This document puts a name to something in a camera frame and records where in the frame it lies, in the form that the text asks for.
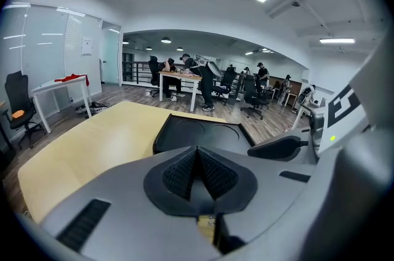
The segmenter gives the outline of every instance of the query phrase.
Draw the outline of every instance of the desk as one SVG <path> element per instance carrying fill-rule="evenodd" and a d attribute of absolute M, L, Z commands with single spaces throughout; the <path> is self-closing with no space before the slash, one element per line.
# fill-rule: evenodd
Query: desk
<path fill-rule="evenodd" d="M 82 91 L 82 96 L 84 99 L 86 111 L 87 111 L 87 114 L 89 115 L 89 117 L 91 118 L 92 114 L 90 113 L 89 103 L 87 102 L 87 96 L 89 96 L 90 102 L 92 102 L 92 98 L 90 96 L 89 90 L 86 87 L 86 76 L 81 76 L 81 77 L 72 79 L 71 81 L 64 81 L 64 82 L 51 80 L 51 81 L 45 82 L 44 84 L 40 85 L 37 88 L 32 89 L 31 92 L 33 93 L 34 103 L 36 105 L 39 116 L 41 117 L 42 123 L 44 124 L 48 134 L 51 133 L 51 130 L 50 130 L 48 122 L 44 116 L 44 113 L 42 113 L 41 105 L 39 104 L 37 95 L 41 94 L 43 92 L 52 91 L 52 90 L 55 90 L 58 88 L 69 86 L 70 84 L 77 84 L 77 83 L 79 83 L 81 85 L 81 91 Z M 54 91 L 52 91 L 52 95 L 54 96 L 57 112 L 60 112 L 59 105 L 57 103 Z"/>
<path fill-rule="evenodd" d="M 121 102 L 87 119 L 44 147 L 18 172 L 23 198 L 35 222 L 103 172 L 153 154 L 153 142 L 169 114 L 223 119 Z"/>
<path fill-rule="evenodd" d="M 190 105 L 190 112 L 193 112 L 195 110 L 198 82 L 200 80 L 202 80 L 202 77 L 189 76 L 186 74 L 180 74 L 180 73 L 171 72 L 171 71 L 160 71 L 159 74 L 160 74 L 160 93 L 159 93 L 159 100 L 160 101 L 163 101 L 163 76 L 175 77 L 175 78 L 184 79 L 186 81 L 193 82 L 193 94 L 191 95 L 191 105 Z"/>

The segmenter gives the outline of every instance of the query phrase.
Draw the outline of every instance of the white desk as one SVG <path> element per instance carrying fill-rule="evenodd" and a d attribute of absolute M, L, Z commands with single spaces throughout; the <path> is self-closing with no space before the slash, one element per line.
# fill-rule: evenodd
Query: white desk
<path fill-rule="evenodd" d="M 51 80 L 51 81 L 45 82 L 44 84 L 40 85 L 37 88 L 34 88 L 31 91 L 33 93 L 33 97 L 34 97 L 34 104 L 36 105 L 39 116 L 41 117 L 42 123 L 44 124 L 48 134 L 51 133 L 51 130 L 50 130 L 48 122 L 44 116 L 44 113 L 42 113 L 41 105 L 39 104 L 37 95 L 41 94 L 43 92 L 52 91 L 52 90 L 55 90 L 58 88 L 69 86 L 70 84 L 77 84 L 77 83 L 79 83 L 81 85 L 81 92 L 82 92 L 82 96 L 84 99 L 86 111 L 87 111 L 87 114 L 89 115 L 89 117 L 91 118 L 92 114 L 90 113 L 89 102 L 87 101 L 87 98 L 89 96 L 90 102 L 92 101 L 92 98 L 90 97 L 89 90 L 86 87 L 86 76 L 81 76 L 76 79 L 72 79 L 71 81 L 64 81 L 64 82 Z M 52 95 L 54 96 L 57 112 L 60 112 L 59 105 L 57 103 L 54 91 L 52 91 Z"/>
<path fill-rule="evenodd" d="M 193 94 L 191 95 L 191 105 L 190 105 L 190 112 L 193 112 L 195 110 L 198 82 L 200 80 L 202 80 L 202 77 L 189 76 L 186 74 L 180 74 L 180 73 L 171 72 L 171 71 L 160 71 L 159 74 L 160 74 L 160 92 L 159 92 L 159 100 L 160 101 L 163 101 L 163 76 L 175 77 L 175 78 L 184 79 L 186 81 L 193 82 Z"/>

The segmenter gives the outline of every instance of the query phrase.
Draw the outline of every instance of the office chair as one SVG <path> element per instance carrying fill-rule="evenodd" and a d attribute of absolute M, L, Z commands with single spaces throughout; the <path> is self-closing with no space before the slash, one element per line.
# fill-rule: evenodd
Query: office chair
<path fill-rule="evenodd" d="M 247 108 L 247 118 L 250 117 L 251 113 L 256 113 L 260 116 L 260 120 L 263 120 L 262 111 L 258 109 L 259 106 L 267 106 L 270 103 L 268 99 L 259 98 L 259 94 L 256 92 L 254 76 L 246 75 L 244 78 L 245 95 L 244 100 L 249 105 Z"/>
<path fill-rule="evenodd" d="M 222 81 L 220 82 L 220 85 L 225 86 L 225 88 L 221 88 L 219 86 L 213 86 L 212 88 L 212 91 L 216 92 L 218 99 L 223 101 L 224 105 L 227 104 L 228 100 L 224 97 L 224 94 L 229 94 L 231 92 L 231 84 L 233 84 L 235 78 L 235 69 L 233 67 L 229 67 L 227 68 L 227 71 L 224 73 Z"/>
<path fill-rule="evenodd" d="M 22 148 L 20 144 L 25 138 L 29 139 L 29 147 L 32 148 L 33 144 L 31 143 L 31 135 L 34 132 L 44 130 L 41 124 L 30 121 L 37 111 L 36 107 L 34 106 L 33 98 L 29 97 L 28 83 L 29 77 L 27 75 L 22 75 L 21 71 L 18 71 L 16 73 L 7 75 L 6 83 L 4 85 L 11 106 L 12 114 L 19 110 L 24 111 L 24 114 L 19 118 L 11 119 L 7 113 L 8 109 L 2 113 L 4 116 L 6 116 L 12 130 L 25 126 L 25 133 L 18 142 L 19 148 Z M 29 123 L 33 123 L 35 126 L 30 128 Z"/>
<path fill-rule="evenodd" d="M 159 86 L 159 63 L 158 63 L 158 58 L 151 56 L 150 60 L 148 62 L 149 64 L 149 69 L 152 74 L 152 78 L 150 79 L 150 83 L 153 86 Z M 159 89 L 152 89 L 149 91 L 150 95 L 154 98 L 155 95 L 157 95 L 160 92 Z"/>

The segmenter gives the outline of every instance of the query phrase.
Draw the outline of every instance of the doorway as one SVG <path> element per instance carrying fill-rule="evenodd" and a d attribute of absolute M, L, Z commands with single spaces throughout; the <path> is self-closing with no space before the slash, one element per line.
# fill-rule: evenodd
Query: doorway
<path fill-rule="evenodd" d="M 103 21 L 100 41 L 100 78 L 102 84 L 119 84 L 120 31 L 119 26 Z"/>

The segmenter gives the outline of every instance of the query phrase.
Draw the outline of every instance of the jeans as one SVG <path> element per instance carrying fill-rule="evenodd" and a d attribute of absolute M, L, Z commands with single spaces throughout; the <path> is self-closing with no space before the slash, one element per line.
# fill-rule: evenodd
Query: jeans
<path fill-rule="evenodd" d="M 203 78 L 200 82 L 200 90 L 205 100 L 205 103 L 209 107 L 213 107 L 214 104 L 212 102 L 212 87 L 214 85 L 214 75 L 211 70 L 206 67 L 199 67 L 199 71 L 201 72 L 201 77 Z"/>
<path fill-rule="evenodd" d="M 177 93 L 180 94 L 180 79 L 175 77 L 163 76 L 163 92 L 167 98 L 171 97 L 170 85 L 174 85 L 177 88 Z"/>

